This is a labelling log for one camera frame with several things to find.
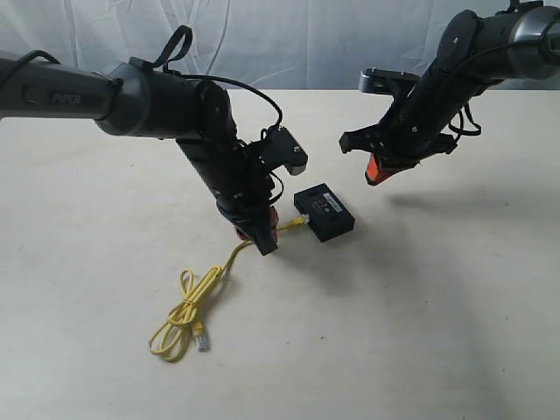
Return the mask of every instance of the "white fabric curtain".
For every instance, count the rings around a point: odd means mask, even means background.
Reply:
[[[353,89],[367,67],[421,74],[453,16],[507,7],[508,0],[0,0],[0,50],[40,48],[67,65],[102,70],[131,55],[154,60],[186,24],[194,42],[178,70],[258,88]],[[560,88],[560,78],[502,87]]]

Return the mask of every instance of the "white backdrop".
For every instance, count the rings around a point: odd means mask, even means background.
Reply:
[[[560,6],[560,0],[547,4]],[[356,88],[362,68],[420,74],[457,13],[481,16],[508,0],[0,0],[0,49],[46,49],[102,70],[154,60],[177,26],[194,29],[177,69],[259,88]],[[560,88],[560,78],[506,88]]]

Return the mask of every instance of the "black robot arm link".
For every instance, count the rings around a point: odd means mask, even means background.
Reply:
[[[103,73],[62,66],[47,52],[20,58],[0,52],[0,118],[92,119],[113,136],[176,139],[220,213],[267,255],[277,248],[273,171],[284,166],[298,175],[307,155],[280,125],[282,111],[265,94],[236,80],[169,68],[185,57],[192,39],[191,29],[180,26],[155,61],[133,57]],[[216,81],[246,88],[278,111],[260,141],[237,138],[228,92]]]
[[[367,181],[378,185],[438,153],[451,153],[462,136],[478,136],[469,101],[507,79],[545,80],[560,71],[560,9],[512,0],[507,10],[483,18],[471,10],[447,26],[437,57],[422,77],[370,68],[359,89],[393,95],[386,115],[345,133],[344,153],[371,153]],[[459,117],[459,127],[452,120]],[[465,129],[466,119],[474,126]],[[445,134],[449,128],[456,134]]]

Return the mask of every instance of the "robotic arm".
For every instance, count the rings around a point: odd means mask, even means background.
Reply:
[[[465,10],[449,24],[437,57],[422,78],[368,69],[360,79],[365,93],[393,95],[378,124],[345,133],[344,153],[371,153],[366,179],[377,186],[438,153],[450,154],[462,136],[481,127],[468,105],[505,79],[545,80],[560,71],[560,9],[543,2],[511,0],[509,9],[481,18]],[[476,130],[465,130],[465,116]],[[459,116],[460,125],[452,125]],[[456,136],[443,134],[445,127]]]
[[[181,40],[180,52],[170,58]],[[155,62],[133,57],[106,73],[61,66],[41,51],[22,58],[0,52],[0,118],[85,118],[114,136],[175,138],[220,213],[267,255],[277,248],[273,171],[283,165],[298,175],[307,155],[280,125],[282,111],[268,96],[234,80],[170,70],[191,42],[190,28],[181,26]],[[46,62],[32,62],[36,58]],[[247,88],[275,107],[278,120],[262,131],[261,141],[237,138],[228,93],[215,81]]]

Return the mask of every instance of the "white table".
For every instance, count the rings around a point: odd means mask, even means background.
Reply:
[[[389,98],[272,92],[310,155],[278,204],[326,182],[357,218],[244,251],[211,310],[211,353],[147,339],[178,274],[237,243],[173,141],[92,122],[0,123],[0,418],[558,419],[560,94],[489,92],[484,135],[377,188],[345,130]],[[241,138],[274,114],[231,92]]]

